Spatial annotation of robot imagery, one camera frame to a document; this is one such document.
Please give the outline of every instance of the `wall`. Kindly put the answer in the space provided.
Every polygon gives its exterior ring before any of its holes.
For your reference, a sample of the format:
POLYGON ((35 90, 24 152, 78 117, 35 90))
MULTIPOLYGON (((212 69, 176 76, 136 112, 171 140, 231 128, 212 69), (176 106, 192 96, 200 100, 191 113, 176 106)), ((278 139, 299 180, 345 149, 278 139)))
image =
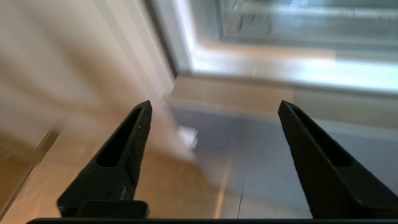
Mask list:
POLYGON ((192 160, 163 98, 173 78, 139 0, 0 2, 0 131, 31 145, 54 125, 103 141, 134 105, 148 147, 192 160))

